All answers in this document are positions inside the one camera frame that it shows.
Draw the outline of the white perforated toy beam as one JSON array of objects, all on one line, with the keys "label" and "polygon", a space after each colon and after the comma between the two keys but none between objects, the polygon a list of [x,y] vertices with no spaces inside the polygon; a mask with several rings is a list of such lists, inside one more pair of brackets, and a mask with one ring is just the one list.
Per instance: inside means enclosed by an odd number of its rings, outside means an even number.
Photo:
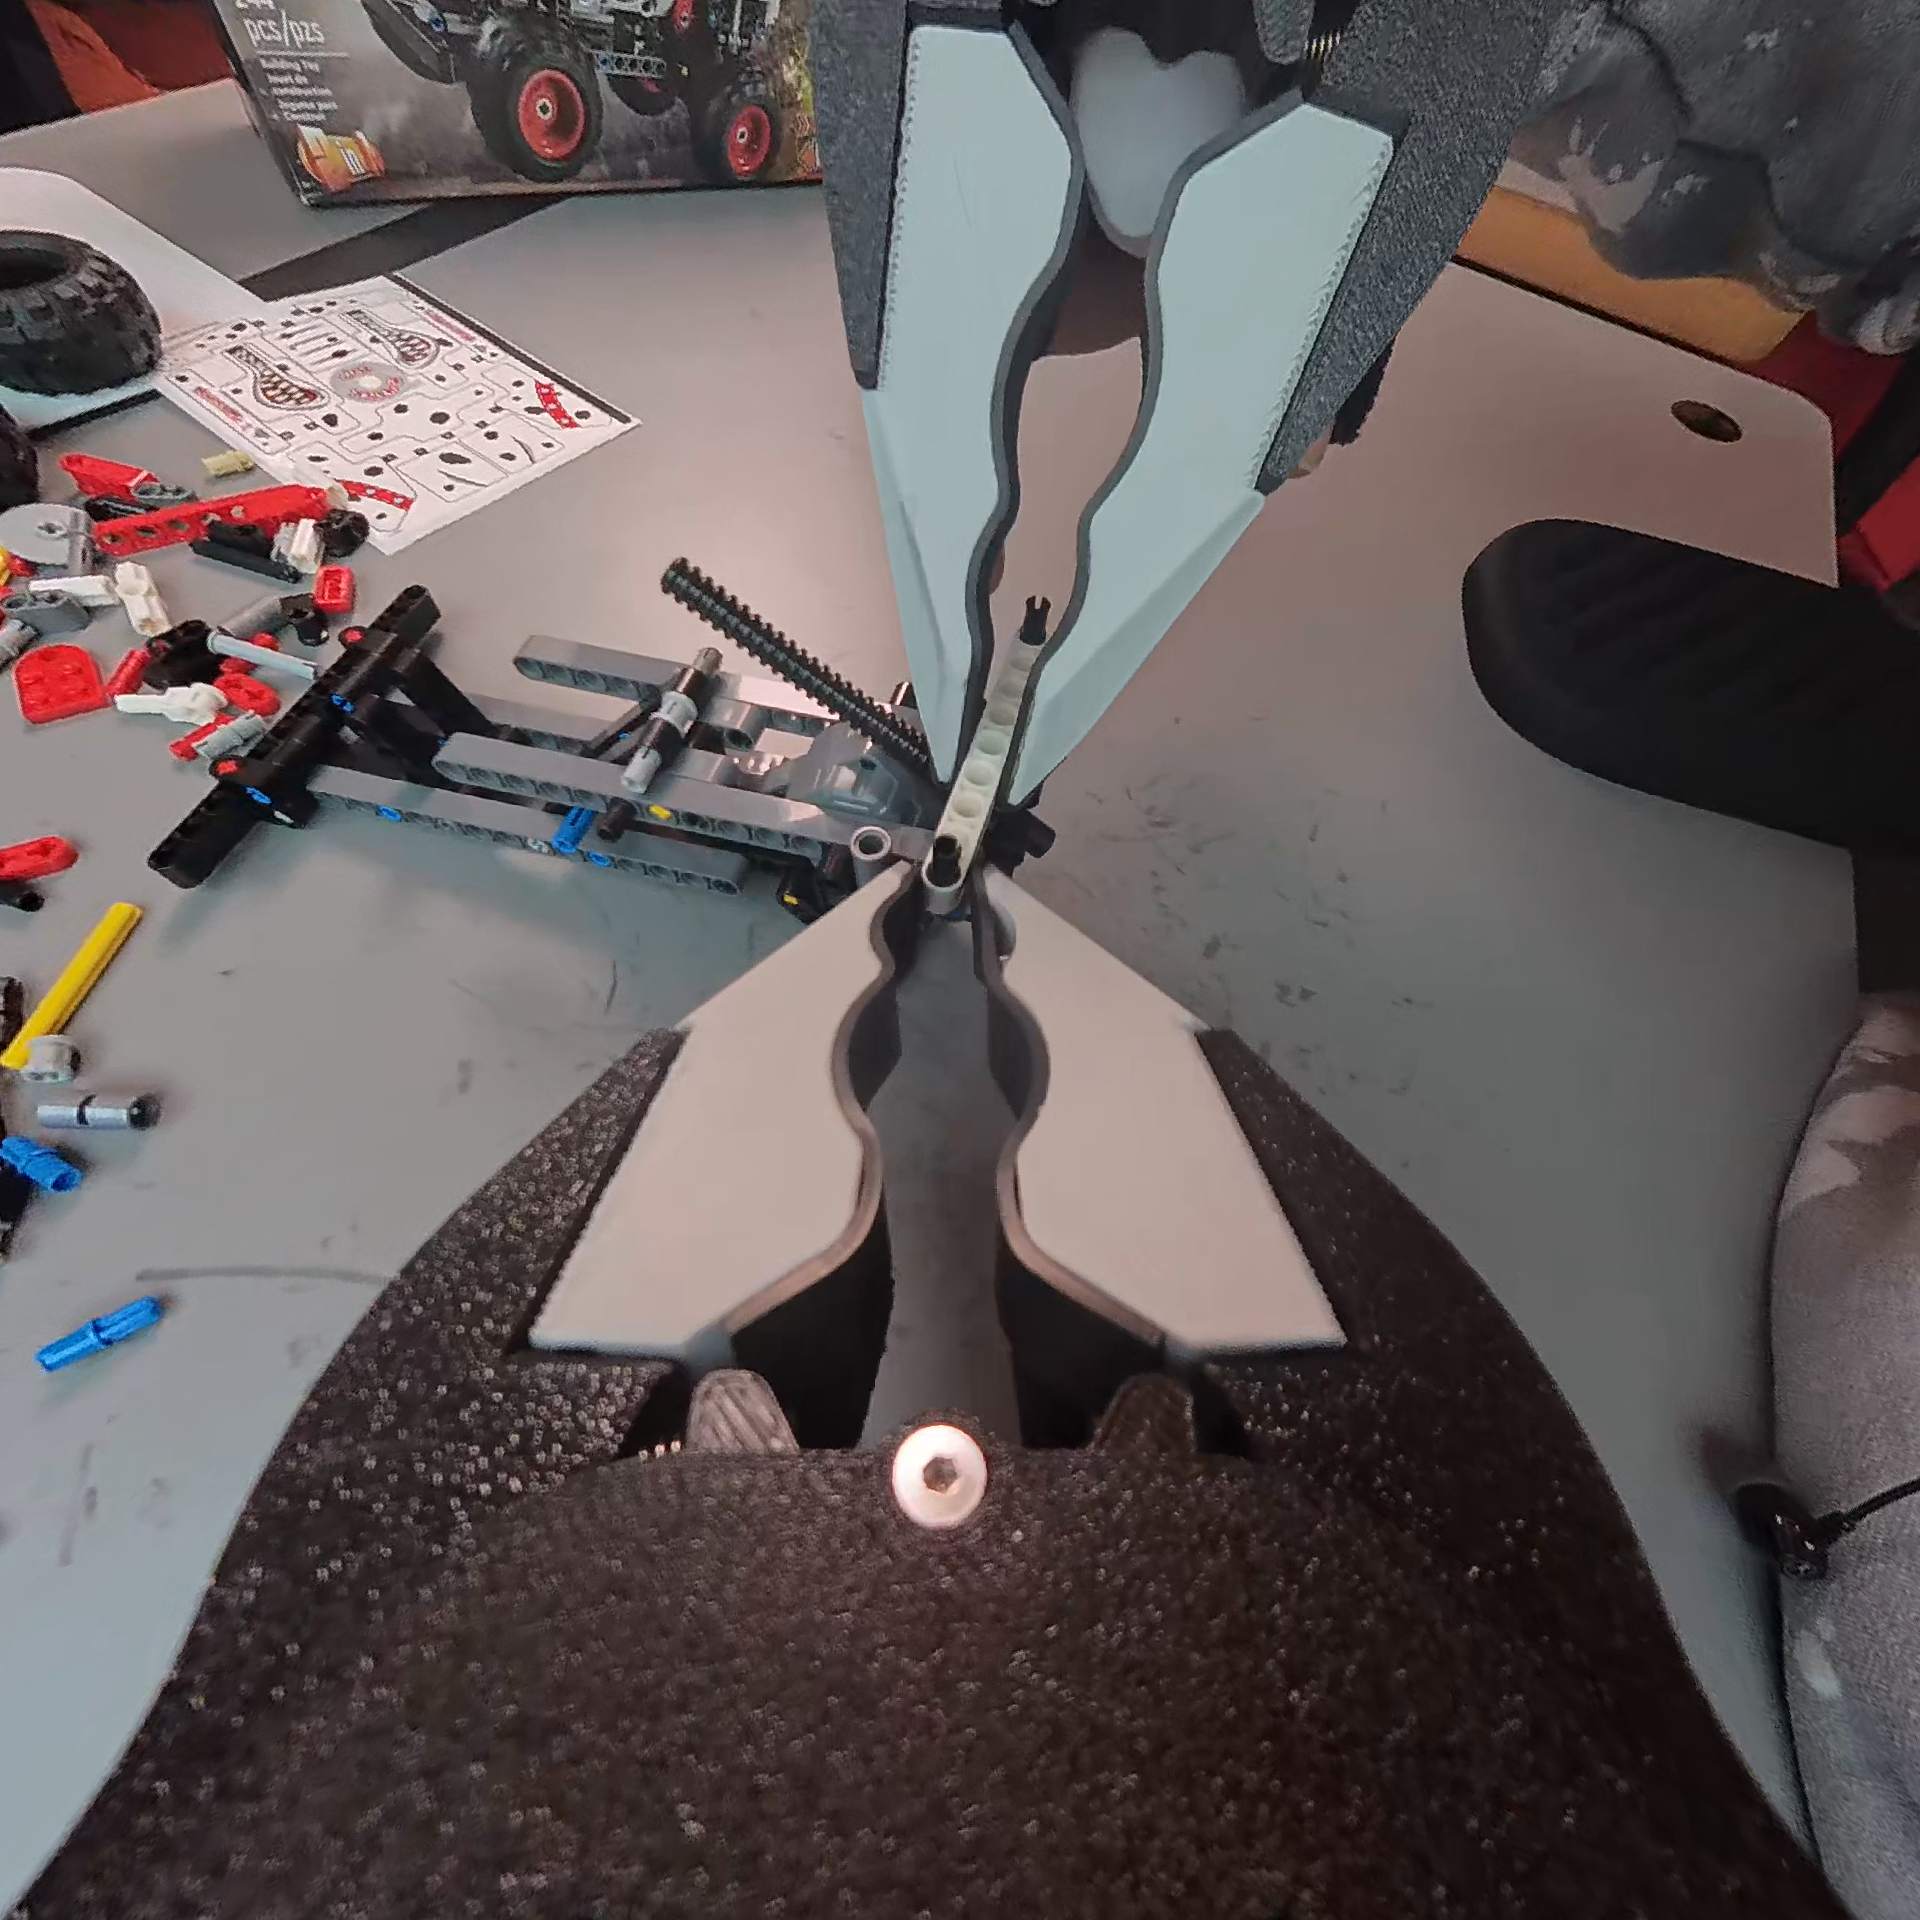
[{"label": "white perforated toy beam", "polygon": [[959,838],[964,855],[964,881],[950,897],[932,893],[926,884],[928,853],[919,868],[923,902],[936,918],[946,922],[967,906],[969,878],[977,859],[987,846],[990,827],[1002,803],[1002,790],[1016,755],[1018,730],[1026,709],[1028,683],[1040,666],[1040,652],[1042,646],[1028,650],[1012,638],[1004,659],[990,674],[983,713],[959,761],[942,818],[932,831],[932,841],[944,831]]}]

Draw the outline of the grey toy chassis assembly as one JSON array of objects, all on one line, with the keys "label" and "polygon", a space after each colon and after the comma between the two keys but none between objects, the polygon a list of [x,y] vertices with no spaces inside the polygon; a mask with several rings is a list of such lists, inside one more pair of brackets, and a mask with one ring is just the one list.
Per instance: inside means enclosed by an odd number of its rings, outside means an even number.
[{"label": "grey toy chassis assembly", "polygon": [[348,810],[719,897],[767,876],[811,924],[931,853],[944,790],[912,686],[866,693],[688,561],[664,591],[771,678],[728,671],[714,646],[671,660],[534,636],[514,667],[614,702],[611,718],[484,702],[447,671],[442,611],[409,588],[280,718],[208,733],[206,794],[152,873],[196,890],[254,829]]}]

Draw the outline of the person's right forearm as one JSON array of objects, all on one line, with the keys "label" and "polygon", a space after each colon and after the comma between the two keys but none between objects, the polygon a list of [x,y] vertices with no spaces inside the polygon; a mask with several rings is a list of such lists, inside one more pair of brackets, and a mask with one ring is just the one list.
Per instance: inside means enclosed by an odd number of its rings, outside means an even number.
[{"label": "person's right forearm", "polygon": [[1625,276],[1740,282],[1916,349],[1916,2],[1570,5],[1508,157]]}]

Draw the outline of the blue toy pin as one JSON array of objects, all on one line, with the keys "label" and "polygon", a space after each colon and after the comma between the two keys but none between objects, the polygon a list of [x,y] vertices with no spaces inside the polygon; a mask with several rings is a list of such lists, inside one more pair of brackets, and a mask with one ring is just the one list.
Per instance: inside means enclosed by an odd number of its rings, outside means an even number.
[{"label": "blue toy pin", "polygon": [[66,1371],[86,1361],[112,1354],[135,1337],[158,1327],[168,1315],[162,1297],[132,1298],[106,1315],[89,1317],[82,1326],[39,1347],[35,1362],[49,1375]]}]

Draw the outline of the white sticker sheet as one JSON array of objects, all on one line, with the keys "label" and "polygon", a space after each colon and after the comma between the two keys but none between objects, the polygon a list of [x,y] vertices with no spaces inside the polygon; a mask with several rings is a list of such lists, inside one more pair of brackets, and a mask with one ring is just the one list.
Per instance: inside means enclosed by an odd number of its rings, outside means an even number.
[{"label": "white sticker sheet", "polygon": [[401,276],[180,332],[158,394],[284,485],[346,494],[386,558],[636,426]]}]

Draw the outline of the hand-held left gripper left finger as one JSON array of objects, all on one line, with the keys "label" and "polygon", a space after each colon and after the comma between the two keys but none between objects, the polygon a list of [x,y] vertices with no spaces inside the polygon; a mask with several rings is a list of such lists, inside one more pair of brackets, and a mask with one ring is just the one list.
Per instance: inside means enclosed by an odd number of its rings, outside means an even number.
[{"label": "hand-held left gripper left finger", "polygon": [[881,1212],[918,868],[887,868],[710,996],[534,1324],[543,1354],[724,1358]]}]

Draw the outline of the pile of red white parts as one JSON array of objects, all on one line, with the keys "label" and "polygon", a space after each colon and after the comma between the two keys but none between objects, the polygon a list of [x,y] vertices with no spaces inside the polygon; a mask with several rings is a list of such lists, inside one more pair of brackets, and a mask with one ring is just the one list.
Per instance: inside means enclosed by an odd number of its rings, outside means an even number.
[{"label": "pile of red white parts", "polygon": [[6,511],[6,681],[47,730],[89,713],[148,715],[206,795],[148,857],[176,890],[210,881],[257,827],[304,827],[320,771],[356,713],[348,655],[363,633],[352,558],[370,521],[332,486],[224,495],[66,452],[72,495]]}]

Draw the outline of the black wired earbud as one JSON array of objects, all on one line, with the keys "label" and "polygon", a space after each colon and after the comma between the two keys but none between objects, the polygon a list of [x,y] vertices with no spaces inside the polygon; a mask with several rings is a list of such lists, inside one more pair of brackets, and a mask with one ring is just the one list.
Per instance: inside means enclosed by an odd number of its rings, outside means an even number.
[{"label": "black wired earbud", "polygon": [[1764,1551],[1784,1578],[1822,1579],[1832,1570],[1833,1547],[1880,1513],[1918,1498],[1918,1476],[1902,1478],[1874,1494],[1833,1511],[1816,1511],[1791,1483],[1744,1478],[1732,1490],[1735,1523],[1743,1537]]}]

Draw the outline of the wooden board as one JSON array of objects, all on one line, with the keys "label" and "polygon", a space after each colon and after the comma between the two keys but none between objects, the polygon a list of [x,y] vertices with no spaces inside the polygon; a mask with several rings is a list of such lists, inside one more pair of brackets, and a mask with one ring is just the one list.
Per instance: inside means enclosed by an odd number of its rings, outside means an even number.
[{"label": "wooden board", "polygon": [[1457,263],[1737,369],[1769,357],[1808,318],[1737,278],[1630,276],[1576,213],[1504,186],[1460,238]]}]

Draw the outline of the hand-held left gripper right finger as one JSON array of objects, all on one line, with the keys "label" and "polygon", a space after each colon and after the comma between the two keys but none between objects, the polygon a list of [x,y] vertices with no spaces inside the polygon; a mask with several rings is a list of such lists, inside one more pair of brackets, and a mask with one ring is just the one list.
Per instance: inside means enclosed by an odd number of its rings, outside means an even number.
[{"label": "hand-held left gripper right finger", "polygon": [[1168,1358],[1343,1347],[1201,1018],[994,870],[977,977],[1012,1116],[996,1195],[1019,1267]]}]

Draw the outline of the red office chair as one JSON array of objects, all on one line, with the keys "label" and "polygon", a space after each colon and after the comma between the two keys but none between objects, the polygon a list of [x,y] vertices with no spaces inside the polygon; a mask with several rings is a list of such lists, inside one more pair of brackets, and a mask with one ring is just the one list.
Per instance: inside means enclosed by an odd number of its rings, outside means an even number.
[{"label": "red office chair", "polygon": [[1918,583],[1918,349],[1866,353],[1812,315],[1753,369],[1828,420],[1833,519],[1842,581],[1876,589]]}]

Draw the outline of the person's right hand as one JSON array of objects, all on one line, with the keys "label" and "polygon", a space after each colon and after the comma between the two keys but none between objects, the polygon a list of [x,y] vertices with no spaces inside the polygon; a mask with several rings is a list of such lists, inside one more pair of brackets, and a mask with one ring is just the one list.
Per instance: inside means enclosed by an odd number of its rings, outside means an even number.
[{"label": "person's right hand", "polygon": [[1145,258],[1090,229],[1074,247],[1046,357],[1080,357],[1145,340]]}]

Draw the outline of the toy truck set box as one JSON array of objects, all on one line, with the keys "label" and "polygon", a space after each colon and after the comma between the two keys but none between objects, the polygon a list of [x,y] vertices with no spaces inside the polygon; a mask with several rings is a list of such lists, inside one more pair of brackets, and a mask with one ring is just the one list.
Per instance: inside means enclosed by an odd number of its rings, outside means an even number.
[{"label": "toy truck set box", "polygon": [[210,11],[313,207],[822,180],[808,2]]}]

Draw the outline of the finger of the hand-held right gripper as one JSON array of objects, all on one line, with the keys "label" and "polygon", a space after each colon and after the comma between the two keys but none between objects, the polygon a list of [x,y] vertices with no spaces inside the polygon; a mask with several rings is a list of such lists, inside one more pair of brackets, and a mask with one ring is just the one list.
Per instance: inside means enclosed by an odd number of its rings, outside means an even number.
[{"label": "finger of the hand-held right gripper", "polygon": [[1258,519],[1266,452],[1392,155],[1390,133],[1295,102],[1178,173],[1145,263],[1136,427],[1080,524],[1009,801],[1028,801],[1092,731]]},{"label": "finger of the hand-held right gripper", "polygon": [[985,703],[992,567],[1019,507],[1018,414],[1083,213],[1065,95],[1025,30],[912,28],[870,443],[940,781]]}]

